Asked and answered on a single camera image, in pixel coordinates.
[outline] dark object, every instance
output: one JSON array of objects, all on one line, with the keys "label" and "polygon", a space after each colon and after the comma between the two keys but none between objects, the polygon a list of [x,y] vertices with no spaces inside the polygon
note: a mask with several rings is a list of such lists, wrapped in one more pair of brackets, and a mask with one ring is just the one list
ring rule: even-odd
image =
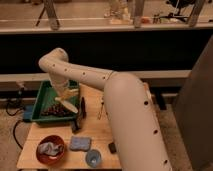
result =
[{"label": "dark object", "polygon": [[18,121],[15,123],[15,125],[14,125],[14,127],[13,127],[13,138],[14,138],[16,144],[20,147],[20,149],[23,149],[22,145],[19,143],[19,141],[18,141],[17,138],[16,138],[16,128],[17,128],[17,126],[18,126],[21,122],[22,122],[22,120],[18,120]]},{"label": "dark object", "polygon": [[83,115],[83,118],[86,118],[87,113],[86,113],[86,104],[85,104],[84,97],[81,98],[81,113]]},{"label": "dark object", "polygon": [[35,25],[36,27],[38,27],[39,23],[41,22],[41,19],[42,19],[43,15],[44,15],[44,12],[45,12],[45,7],[43,7],[43,9],[42,9],[42,11],[41,11],[41,13],[40,13],[40,15],[38,17],[38,21],[36,22],[36,25]]},{"label": "dark object", "polygon": [[[15,116],[18,114],[20,111],[23,111],[24,107],[22,106],[22,94],[23,94],[24,89],[20,89],[17,93],[17,98],[15,100],[8,99],[7,100],[7,105],[6,105],[6,112],[9,116]],[[14,113],[11,113],[9,109],[15,109],[18,108]]]},{"label": "dark object", "polygon": [[91,147],[90,137],[74,137],[70,141],[70,150],[72,151],[88,151]]},{"label": "dark object", "polygon": [[98,119],[99,119],[99,120],[101,119],[101,116],[102,116],[102,113],[103,113],[103,108],[104,108],[104,101],[102,100],[102,101],[101,101],[101,109],[100,109],[100,111],[98,112]]},{"label": "dark object", "polygon": [[[79,89],[79,84],[74,81],[70,81],[71,89]],[[51,87],[49,81],[44,81],[39,89],[36,102],[33,108],[32,121],[37,123],[47,123],[47,122],[60,122],[60,121],[71,121],[76,119],[77,114],[70,112],[69,116],[53,116],[53,115],[42,115],[42,112],[47,110],[50,106],[55,104],[55,97],[57,96],[55,90]],[[70,103],[75,105],[77,108],[79,106],[79,95],[71,97],[68,99]]]},{"label": "dark object", "polygon": [[169,13],[168,16],[164,16],[161,18],[176,18],[182,22],[186,22],[186,18],[181,16],[181,9],[187,7],[190,4],[194,4],[196,0],[168,0],[167,4],[171,4],[174,8],[178,8],[178,12],[176,14]]},{"label": "dark object", "polygon": [[166,103],[160,90],[154,90],[155,98],[160,110],[166,110]]},{"label": "dark object", "polygon": [[71,121],[71,129],[76,133],[82,127],[82,119],[86,118],[86,105],[84,97],[81,98],[80,107],[76,119]]},{"label": "dark object", "polygon": [[114,154],[114,153],[117,152],[114,142],[110,143],[110,144],[108,145],[108,148],[109,148],[110,153],[112,153],[112,154]]},{"label": "dark object", "polygon": [[36,157],[38,159],[39,162],[46,164],[46,165],[52,165],[56,162],[58,162],[64,155],[65,152],[65,143],[63,141],[63,139],[61,137],[59,137],[58,135],[50,135],[46,138],[44,138],[39,144],[43,144],[46,142],[52,142],[53,144],[56,145],[62,145],[63,146],[63,150],[61,152],[59,152],[56,156],[52,157],[52,156],[48,156],[46,154],[40,154],[38,152],[38,148],[36,150]]},{"label": "dark object", "polygon": [[85,160],[90,167],[96,168],[101,163],[101,153],[98,150],[92,149],[87,152]]},{"label": "dark object", "polygon": [[48,107],[46,110],[44,110],[41,113],[41,115],[44,115],[44,116],[54,115],[57,117],[66,117],[71,115],[71,112],[67,110],[62,104],[56,103]]}]

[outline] small blue object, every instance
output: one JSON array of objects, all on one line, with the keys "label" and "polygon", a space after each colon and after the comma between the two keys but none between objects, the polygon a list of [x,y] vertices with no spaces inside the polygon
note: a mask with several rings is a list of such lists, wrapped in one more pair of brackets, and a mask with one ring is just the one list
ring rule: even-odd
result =
[{"label": "small blue object", "polygon": [[72,151],[88,151],[91,146],[90,137],[75,137],[72,136],[70,141],[70,150]]},{"label": "small blue object", "polygon": [[85,160],[90,167],[96,168],[101,163],[101,153],[96,149],[89,150],[86,154]]},{"label": "small blue object", "polygon": [[23,114],[24,122],[31,122],[33,107],[34,105],[27,105],[25,107],[24,114]]}]

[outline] small black object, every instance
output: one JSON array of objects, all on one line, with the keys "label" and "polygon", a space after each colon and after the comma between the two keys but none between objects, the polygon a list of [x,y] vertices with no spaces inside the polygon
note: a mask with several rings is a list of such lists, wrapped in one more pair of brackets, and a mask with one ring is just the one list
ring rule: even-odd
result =
[{"label": "small black object", "polygon": [[170,4],[174,8],[178,8],[178,12],[175,14],[169,13],[167,16],[159,16],[159,18],[167,18],[167,19],[176,18],[177,20],[180,20],[185,23],[188,17],[184,17],[181,15],[181,9],[194,4],[195,1],[196,0],[167,0],[166,4]]},{"label": "small black object", "polygon": [[154,94],[155,94],[155,98],[156,101],[159,105],[160,110],[166,110],[166,102],[162,96],[162,92],[159,89],[154,89]]},{"label": "small black object", "polygon": [[86,104],[85,104],[84,97],[81,98],[81,112],[82,112],[83,118],[86,118],[87,113],[86,113]]},{"label": "small black object", "polygon": [[41,18],[43,17],[44,12],[45,12],[45,7],[43,7],[43,9],[38,17],[38,21],[36,22],[36,27],[38,27],[39,23],[41,22]]},{"label": "small black object", "polygon": [[71,121],[70,124],[71,124],[71,129],[73,133],[76,133],[80,129],[76,119]]},{"label": "small black object", "polygon": [[19,143],[19,141],[17,140],[17,137],[16,137],[16,128],[17,128],[17,126],[18,126],[21,122],[22,122],[22,120],[18,120],[18,121],[15,123],[15,125],[14,125],[14,127],[13,127],[13,138],[14,138],[16,144],[20,147],[20,149],[23,149],[22,145]]},{"label": "small black object", "polygon": [[108,145],[108,148],[109,148],[110,153],[112,153],[112,154],[114,154],[114,153],[117,152],[114,142],[110,143],[110,144]]},{"label": "small black object", "polygon": [[42,111],[41,115],[43,116],[54,115],[57,117],[66,117],[70,116],[71,112],[67,110],[62,104],[55,103],[50,107],[48,107],[46,110]]}]

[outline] floor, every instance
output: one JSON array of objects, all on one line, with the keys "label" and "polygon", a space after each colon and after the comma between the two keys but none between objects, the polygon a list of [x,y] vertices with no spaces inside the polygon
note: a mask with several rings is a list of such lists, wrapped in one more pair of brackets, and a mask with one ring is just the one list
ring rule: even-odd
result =
[{"label": "floor", "polygon": [[[192,171],[174,115],[172,113],[171,105],[167,105],[167,110],[160,110],[158,106],[155,107],[164,137],[164,142],[166,144],[168,155],[174,171]],[[0,109],[0,136],[3,140],[0,141],[0,170],[2,171],[17,170],[16,163],[21,149],[15,143],[12,130],[16,121],[21,118],[22,112],[18,113],[16,116],[8,116],[4,107]],[[21,145],[24,144],[29,128],[30,123],[23,122],[16,128],[17,139]]]}]

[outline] tray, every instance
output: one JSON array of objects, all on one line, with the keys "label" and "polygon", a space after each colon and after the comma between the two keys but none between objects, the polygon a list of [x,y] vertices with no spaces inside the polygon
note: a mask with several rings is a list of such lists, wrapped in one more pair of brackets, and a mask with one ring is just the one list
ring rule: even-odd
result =
[{"label": "tray", "polygon": [[[74,81],[70,81],[71,89],[78,89],[79,90],[79,84]],[[50,81],[43,81],[38,95],[37,99],[33,108],[32,112],[32,118],[31,121],[37,122],[37,123],[49,123],[49,122],[61,122],[61,121],[70,121],[74,120],[77,117],[77,114],[70,112],[70,115],[58,117],[53,115],[44,116],[41,115],[41,113],[49,108],[51,105],[55,104],[55,97],[57,96],[55,90],[52,88]],[[73,105],[75,105],[77,108],[79,107],[79,95],[71,97],[68,99]]]}]

